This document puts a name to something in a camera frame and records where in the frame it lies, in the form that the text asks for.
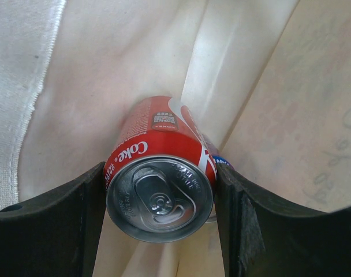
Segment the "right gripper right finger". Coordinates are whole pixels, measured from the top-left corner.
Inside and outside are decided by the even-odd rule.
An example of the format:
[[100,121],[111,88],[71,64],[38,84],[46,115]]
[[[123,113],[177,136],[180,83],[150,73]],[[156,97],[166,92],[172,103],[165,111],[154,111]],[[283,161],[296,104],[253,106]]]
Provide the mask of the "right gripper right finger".
[[351,276],[351,206],[325,213],[218,164],[215,208],[226,276]]

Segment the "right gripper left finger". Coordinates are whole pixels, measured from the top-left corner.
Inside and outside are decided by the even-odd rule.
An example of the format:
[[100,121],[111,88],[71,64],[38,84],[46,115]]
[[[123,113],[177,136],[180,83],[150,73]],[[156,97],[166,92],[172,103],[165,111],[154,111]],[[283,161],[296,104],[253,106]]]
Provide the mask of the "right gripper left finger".
[[103,163],[0,211],[0,276],[92,276],[106,209]]

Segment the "purple soda can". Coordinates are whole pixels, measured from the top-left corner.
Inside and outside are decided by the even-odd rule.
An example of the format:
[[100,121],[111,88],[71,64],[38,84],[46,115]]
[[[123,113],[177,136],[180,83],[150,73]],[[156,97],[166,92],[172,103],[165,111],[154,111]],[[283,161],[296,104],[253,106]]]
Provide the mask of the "purple soda can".
[[[206,136],[205,134],[203,135],[203,138],[206,142],[206,145],[208,147],[208,149],[210,150],[210,153],[213,157],[213,160],[216,164],[220,163],[220,164],[226,164],[229,167],[231,167],[233,169],[233,166],[225,159],[221,156],[221,154],[219,153],[219,150],[217,149],[217,147],[211,142],[211,140],[208,138],[208,136]],[[216,210],[215,210],[215,205],[213,205],[212,211],[206,221],[206,223],[213,223],[216,222]]]

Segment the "red cola can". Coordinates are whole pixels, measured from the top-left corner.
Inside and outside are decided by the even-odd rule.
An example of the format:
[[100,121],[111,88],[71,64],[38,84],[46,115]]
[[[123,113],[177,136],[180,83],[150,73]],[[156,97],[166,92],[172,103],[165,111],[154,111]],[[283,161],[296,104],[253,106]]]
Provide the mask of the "red cola can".
[[106,207],[127,235],[168,243],[210,216],[217,169],[186,105],[169,96],[139,102],[104,166]]

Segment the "beige canvas bag orange handles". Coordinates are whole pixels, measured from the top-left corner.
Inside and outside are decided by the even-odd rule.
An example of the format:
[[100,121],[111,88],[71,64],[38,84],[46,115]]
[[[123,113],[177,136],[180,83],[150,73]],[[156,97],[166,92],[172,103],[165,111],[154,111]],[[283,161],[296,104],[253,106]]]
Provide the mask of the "beige canvas bag orange handles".
[[[351,206],[351,1],[0,1],[0,211],[103,163],[155,95],[249,181]],[[217,221],[149,244],[105,210],[92,276],[226,276]]]

